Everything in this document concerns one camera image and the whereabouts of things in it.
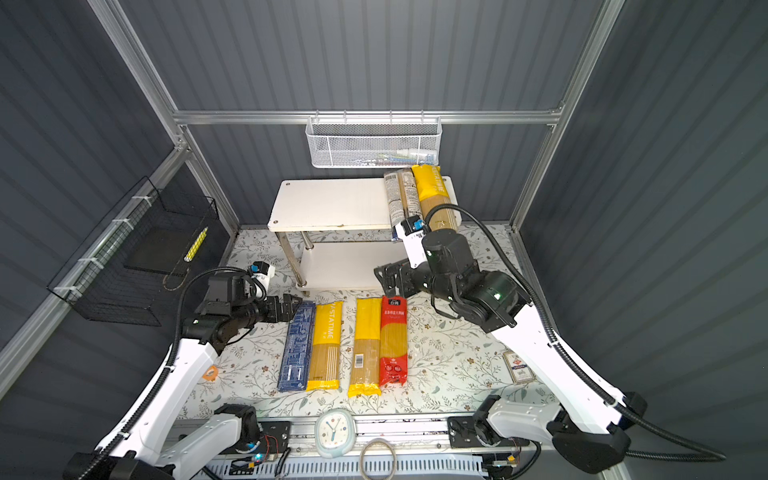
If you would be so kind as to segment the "clear blue spaghetti bag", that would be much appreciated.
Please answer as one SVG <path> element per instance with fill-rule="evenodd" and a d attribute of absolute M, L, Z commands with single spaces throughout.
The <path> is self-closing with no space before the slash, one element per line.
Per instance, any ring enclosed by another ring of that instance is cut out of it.
<path fill-rule="evenodd" d="M 396 226 L 412 216 L 423 218 L 415 177 L 410 169 L 401 169 L 383 177 L 392 240 L 398 239 Z"/>

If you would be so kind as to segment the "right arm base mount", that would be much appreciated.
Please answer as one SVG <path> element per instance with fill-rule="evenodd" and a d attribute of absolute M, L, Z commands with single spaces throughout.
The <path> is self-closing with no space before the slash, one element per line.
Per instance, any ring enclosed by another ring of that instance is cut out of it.
<path fill-rule="evenodd" d="M 455 449 L 503 447 L 515 450 L 531 443 L 523 438 L 501 438 L 485 427 L 479 433 L 472 416 L 449 416 L 446 424 L 450 446 Z"/>

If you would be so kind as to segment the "red spaghetti bag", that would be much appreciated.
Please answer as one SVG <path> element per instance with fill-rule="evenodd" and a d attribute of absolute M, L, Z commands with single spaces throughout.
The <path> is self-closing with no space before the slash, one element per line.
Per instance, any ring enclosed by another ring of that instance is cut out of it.
<path fill-rule="evenodd" d="M 408 375 L 407 302 L 383 297 L 381 305 L 379 385 L 404 385 Z"/>

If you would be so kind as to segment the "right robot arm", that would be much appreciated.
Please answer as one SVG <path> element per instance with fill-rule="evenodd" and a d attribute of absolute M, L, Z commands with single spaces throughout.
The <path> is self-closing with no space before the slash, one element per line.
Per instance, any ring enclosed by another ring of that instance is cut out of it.
<path fill-rule="evenodd" d="M 444 317 L 463 319 L 491 334 L 529 367 L 555 395 L 554 405 L 534 408 L 493 394 L 473 416 L 479 440 L 495 445 L 515 437 L 537 449 L 548 444 L 577 469 L 598 474 L 626 458 L 650 461 L 722 462 L 725 453 L 674 434 L 645 419 L 645 399 L 625 393 L 602 378 L 555 330 L 530 282 L 513 265 L 489 228 L 476 224 L 505 268 L 480 268 L 466 237 L 433 229 L 437 214 L 466 210 L 453 203 L 425 217 L 410 216 L 392 226 L 406 259 L 375 268 L 386 297 L 417 293 L 448 304 Z"/>

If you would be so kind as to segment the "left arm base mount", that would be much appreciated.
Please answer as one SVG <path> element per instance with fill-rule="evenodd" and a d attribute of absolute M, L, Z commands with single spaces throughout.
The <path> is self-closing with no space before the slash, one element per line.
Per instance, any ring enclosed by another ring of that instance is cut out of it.
<path fill-rule="evenodd" d="M 241 446 L 232 446 L 220 455 L 257 456 L 261 461 L 274 461 L 289 447 L 292 423 L 289 421 L 265 421 L 260 423 L 260 436 Z"/>

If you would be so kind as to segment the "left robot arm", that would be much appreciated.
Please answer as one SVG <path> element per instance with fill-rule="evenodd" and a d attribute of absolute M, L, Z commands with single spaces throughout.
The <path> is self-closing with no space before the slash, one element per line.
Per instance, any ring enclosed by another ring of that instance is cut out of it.
<path fill-rule="evenodd" d="M 197 275 L 208 282 L 193 313 L 176 311 L 174 339 L 150 382 L 124 417 L 90 453 L 76 453 L 65 479 L 191 479 L 227 449 L 253 455 L 268 441 L 254 407 L 225 404 L 193 433 L 165 445 L 194 386 L 224 349 L 259 323 L 287 322 L 301 302 L 268 295 L 274 266 L 216 267 Z"/>

